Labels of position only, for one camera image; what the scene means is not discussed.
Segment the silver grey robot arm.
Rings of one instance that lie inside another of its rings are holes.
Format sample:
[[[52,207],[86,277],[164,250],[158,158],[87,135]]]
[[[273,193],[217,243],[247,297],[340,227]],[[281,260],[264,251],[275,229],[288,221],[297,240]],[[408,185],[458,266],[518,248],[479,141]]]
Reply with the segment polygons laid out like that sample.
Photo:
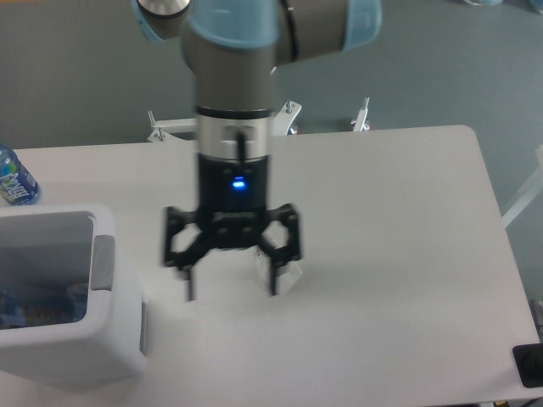
[[[268,289],[302,257],[291,203],[268,207],[274,71],[373,41],[379,1],[135,1],[151,42],[178,38],[195,79],[198,205],[165,209],[163,263],[185,281],[211,250],[258,248]]]

